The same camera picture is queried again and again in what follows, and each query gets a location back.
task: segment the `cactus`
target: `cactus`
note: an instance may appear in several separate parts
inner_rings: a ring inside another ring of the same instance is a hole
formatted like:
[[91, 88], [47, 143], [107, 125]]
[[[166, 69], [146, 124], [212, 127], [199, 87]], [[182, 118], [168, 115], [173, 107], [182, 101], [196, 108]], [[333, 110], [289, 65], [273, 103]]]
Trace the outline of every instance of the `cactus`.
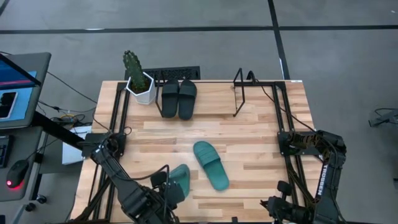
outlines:
[[131, 77], [131, 88], [135, 93], [142, 93], [148, 90], [148, 79], [142, 73], [141, 64], [130, 50], [124, 52], [123, 62], [127, 74]]

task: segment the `computer monitor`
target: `computer monitor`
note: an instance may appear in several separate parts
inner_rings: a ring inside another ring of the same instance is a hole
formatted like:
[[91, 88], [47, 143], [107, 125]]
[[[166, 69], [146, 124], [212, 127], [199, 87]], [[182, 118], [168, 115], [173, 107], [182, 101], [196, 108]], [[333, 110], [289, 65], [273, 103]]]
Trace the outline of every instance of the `computer monitor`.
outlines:
[[41, 82], [0, 54], [0, 90], [40, 86]]

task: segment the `monitor screen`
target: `monitor screen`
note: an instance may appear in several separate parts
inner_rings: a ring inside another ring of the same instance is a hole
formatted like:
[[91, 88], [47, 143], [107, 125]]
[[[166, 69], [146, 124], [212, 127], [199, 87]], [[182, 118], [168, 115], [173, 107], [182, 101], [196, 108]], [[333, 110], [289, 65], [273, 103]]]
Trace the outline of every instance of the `monitor screen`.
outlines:
[[0, 89], [32, 87], [35, 83], [10, 66], [3, 60], [0, 60]]

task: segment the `black slipper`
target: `black slipper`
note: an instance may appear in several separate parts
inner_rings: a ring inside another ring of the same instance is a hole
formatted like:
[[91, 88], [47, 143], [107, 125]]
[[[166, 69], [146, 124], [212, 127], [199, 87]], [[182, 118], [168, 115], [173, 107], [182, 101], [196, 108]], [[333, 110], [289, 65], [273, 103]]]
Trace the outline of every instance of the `black slipper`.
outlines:
[[178, 116], [180, 119], [189, 120], [193, 115], [193, 107], [197, 97], [197, 87], [189, 80], [181, 83], [180, 94], [178, 95]]
[[168, 80], [162, 89], [162, 115], [165, 118], [173, 118], [177, 113], [178, 92], [180, 84], [178, 80]]

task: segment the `potted cactus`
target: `potted cactus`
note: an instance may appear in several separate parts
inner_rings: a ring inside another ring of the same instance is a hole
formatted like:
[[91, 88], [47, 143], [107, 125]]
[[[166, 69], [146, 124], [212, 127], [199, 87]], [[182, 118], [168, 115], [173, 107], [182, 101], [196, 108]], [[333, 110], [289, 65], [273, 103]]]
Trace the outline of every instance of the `potted cactus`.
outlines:
[[126, 89], [136, 97], [138, 103], [151, 104], [156, 96], [154, 79], [142, 71], [137, 55], [130, 50], [124, 52], [123, 62], [129, 75]]

